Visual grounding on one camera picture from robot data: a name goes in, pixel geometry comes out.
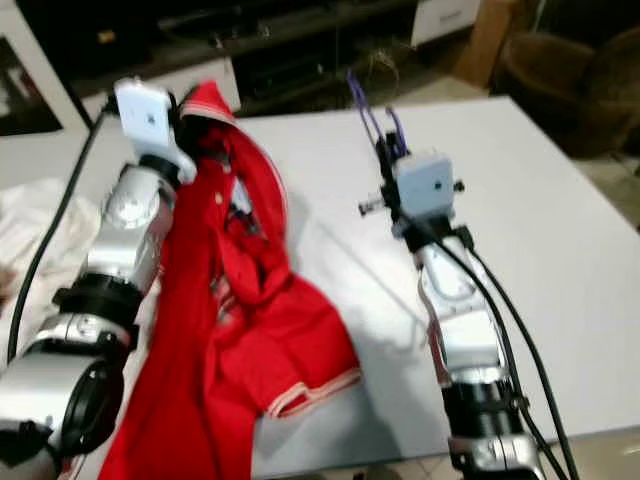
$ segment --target white table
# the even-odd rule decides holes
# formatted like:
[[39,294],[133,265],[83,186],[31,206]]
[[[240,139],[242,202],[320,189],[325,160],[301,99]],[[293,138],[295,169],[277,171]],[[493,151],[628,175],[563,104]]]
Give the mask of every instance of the white table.
[[[448,153],[464,179],[457,220],[469,225],[529,325],[568,433],[640,425],[640,236],[509,100],[398,113],[410,147]],[[242,125],[288,188],[295,265],[338,305],[366,376],[308,414],[259,423],[254,475],[446,452],[448,424],[422,344],[427,316],[411,258],[391,237],[388,215],[358,214],[380,178],[357,114]],[[0,140],[0,188],[64,178],[81,140],[73,133]],[[99,201],[131,159],[108,123],[78,191]],[[510,332],[534,417],[553,438],[532,362]],[[127,365],[129,388],[141,362],[138,352]],[[90,456],[79,478],[95,476],[105,450]]]

